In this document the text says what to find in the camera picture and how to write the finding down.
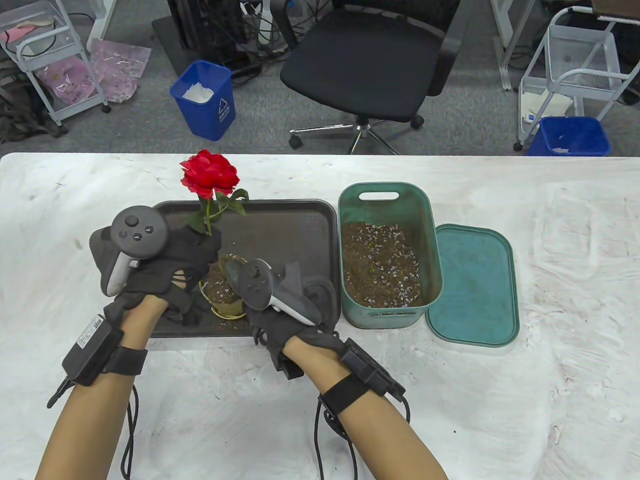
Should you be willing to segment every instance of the green leaf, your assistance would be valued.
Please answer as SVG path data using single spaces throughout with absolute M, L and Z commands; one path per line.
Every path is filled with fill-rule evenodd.
M 221 191 L 216 192 L 216 200 L 220 205 L 227 205 L 229 203 L 229 197 Z
M 244 188 L 239 188 L 232 193 L 231 200 L 249 200 L 249 193 Z
M 199 212 L 194 213 L 193 215 L 189 215 L 189 218 L 187 219 L 187 225 L 201 234 L 205 232 L 204 220 Z
M 229 202 L 227 208 L 229 210 L 233 210 L 234 212 L 238 212 L 240 215 L 246 215 L 246 212 L 244 211 L 244 205 L 237 200 Z
M 222 218 L 222 212 L 224 212 L 227 208 L 225 207 L 221 212 L 216 212 L 213 215 L 209 215 L 209 221 L 211 223 L 216 223 L 220 218 Z

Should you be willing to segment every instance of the vr controller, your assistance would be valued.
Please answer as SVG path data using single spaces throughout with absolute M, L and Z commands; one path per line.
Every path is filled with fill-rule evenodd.
M 255 259 L 240 264 L 227 263 L 227 280 L 233 290 L 248 307 L 254 310 L 274 310 L 285 312 L 300 323 L 317 326 L 322 322 L 318 307 L 304 295 L 304 282 L 300 264 L 290 262 L 285 265 L 284 276 L 280 277 L 264 260 Z M 330 295 L 332 309 L 336 309 L 335 291 L 328 281 L 324 286 Z
M 169 226 L 156 209 L 139 205 L 116 215 L 110 227 L 91 234 L 89 249 L 98 270 L 100 289 L 107 297 L 120 293 L 132 268 L 155 257 L 169 238 Z

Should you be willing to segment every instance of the chair base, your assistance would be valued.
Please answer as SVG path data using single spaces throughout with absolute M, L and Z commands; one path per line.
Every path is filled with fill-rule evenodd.
M 326 127 L 312 127 L 306 129 L 294 129 L 290 130 L 291 138 L 289 139 L 289 146 L 294 150 L 298 150 L 302 147 L 302 139 L 300 138 L 301 134 L 308 133 L 336 133 L 336 132 L 353 132 L 353 141 L 351 142 L 351 146 L 349 147 L 348 154 L 353 155 L 356 147 L 360 143 L 360 140 L 363 138 L 371 137 L 375 141 L 377 141 L 380 145 L 382 145 L 387 151 L 391 152 L 394 155 L 399 155 L 399 153 L 387 143 L 385 139 L 383 139 L 380 135 L 378 135 L 374 130 L 374 125 L 380 125 L 388 122 L 388 120 L 373 120 L 370 121 L 368 118 L 358 116 L 356 120 L 352 124 L 340 124 L 340 125 L 327 125 Z M 424 125 L 424 119 L 417 115 L 411 121 L 411 127 L 414 130 L 419 130 L 422 125 Z

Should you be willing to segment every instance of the teal plastic container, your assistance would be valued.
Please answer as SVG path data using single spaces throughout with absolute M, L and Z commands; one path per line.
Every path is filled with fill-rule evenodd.
M 363 200 L 366 193 L 394 193 L 393 200 Z M 400 225 L 415 239 L 413 251 L 419 263 L 420 286 L 425 304 L 406 308 L 370 308 L 356 303 L 344 287 L 342 234 L 340 235 L 340 279 L 342 313 L 358 328 L 403 328 L 418 320 L 442 292 L 442 270 L 438 254 L 433 212 L 429 198 L 417 186 L 403 182 L 357 183 L 345 189 L 338 200 L 340 233 L 347 223 L 366 222 L 377 227 Z
M 498 348 L 520 330 L 513 251 L 494 230 L 436 228 L 444 288 L 427 324 L 447 342 Z

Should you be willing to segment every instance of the table surface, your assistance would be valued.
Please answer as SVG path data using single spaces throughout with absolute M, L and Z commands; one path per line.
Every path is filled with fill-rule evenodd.
M 640 20 L 640 2 L 637 0 L 591 0 L 593 11 L 601 15 Z
M 185 158 L 0 161 L 0 478 L 33 478 L 63 405 L 45 409 L 60 362 L 107 303 L 90 233 L 130 205 L 191 199 Z M 640 159 L 229 158 L 252 198 L 335 205 L 354 182 L 400 180 L 429 195 L 437 225 L 507 237 L 522 324 L 511 349 L 457 351 L 424 319 L 338 325 L 407 388 L 412 425 L 452 480 L 639 478 Z M 317 478 L 308 379 L 287 381 L 250 339 L 182 347 L 151 352 L 136 380 L 134 478 Z M 326 478 L 352 478 L 346 443 L 322 425 L 320 444 Z

